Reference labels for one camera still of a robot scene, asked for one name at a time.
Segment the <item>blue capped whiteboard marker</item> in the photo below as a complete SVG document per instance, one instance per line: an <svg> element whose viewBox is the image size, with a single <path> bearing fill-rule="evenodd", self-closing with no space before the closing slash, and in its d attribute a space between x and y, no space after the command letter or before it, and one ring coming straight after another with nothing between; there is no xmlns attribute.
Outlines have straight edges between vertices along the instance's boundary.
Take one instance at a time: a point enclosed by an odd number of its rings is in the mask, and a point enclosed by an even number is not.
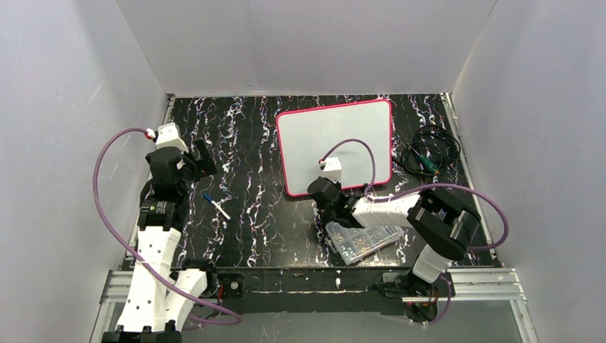
<svg viewBox="0 0 606 343"><path fill-rule="evenodd" d="M232 221L232 217L229 216L224 210L223 208L216 202L214 201L211 196L208 193L203 193L203 197L204 199L210 203L228 222Z"/></svg>

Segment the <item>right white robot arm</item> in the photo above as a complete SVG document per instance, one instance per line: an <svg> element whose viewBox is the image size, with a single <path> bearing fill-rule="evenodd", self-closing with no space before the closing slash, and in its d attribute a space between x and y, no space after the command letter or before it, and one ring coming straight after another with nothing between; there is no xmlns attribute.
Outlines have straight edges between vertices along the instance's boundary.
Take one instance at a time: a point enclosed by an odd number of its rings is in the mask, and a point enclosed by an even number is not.
<svg viewBox="0 0 606 343"><path fill-rule="evenodd" d="M411 227L425 242L412 268L388 285L396 294L428 291L454 262L464 259L481 224L477 210L448 192L428 184L410 195L348 196L339 183L324 177L307 188L330 222L348 229Z"/></svg>

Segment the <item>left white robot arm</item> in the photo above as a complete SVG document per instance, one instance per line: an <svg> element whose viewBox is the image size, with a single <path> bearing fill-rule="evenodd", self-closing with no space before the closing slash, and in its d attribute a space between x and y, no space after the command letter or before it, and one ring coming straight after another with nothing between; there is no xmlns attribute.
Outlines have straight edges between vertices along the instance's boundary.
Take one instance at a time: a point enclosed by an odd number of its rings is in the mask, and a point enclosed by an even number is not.
<svg viewBox="0 0 606 343"><path fill-rule="evenodd" d="M188 186L217 172L205 142L197 139L194 144L198 158L188 149L160 141L145 157L151 178L139 202L139 258L116 328L103 333L103 342L181 342L182 329L194 307L185 294L199 296L208 287L209 262L205 259L185 264L176 273L176 281L169 281L187 218Z"/></svg>

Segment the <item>pink framed whiteboard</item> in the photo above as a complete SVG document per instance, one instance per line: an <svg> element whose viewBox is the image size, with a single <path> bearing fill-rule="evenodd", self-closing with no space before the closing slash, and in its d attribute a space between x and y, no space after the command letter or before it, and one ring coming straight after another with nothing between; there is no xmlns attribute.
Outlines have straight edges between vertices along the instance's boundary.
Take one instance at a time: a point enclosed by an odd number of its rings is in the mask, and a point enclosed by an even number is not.
<svg viewBox="0 0 606 343"><path fill-rule="evenodd" d="M386 99L282 112L276 125L286 193L306 196L322 175L324 155L338 158L344 189L386 184L393 174L392 124Z"/></svg>

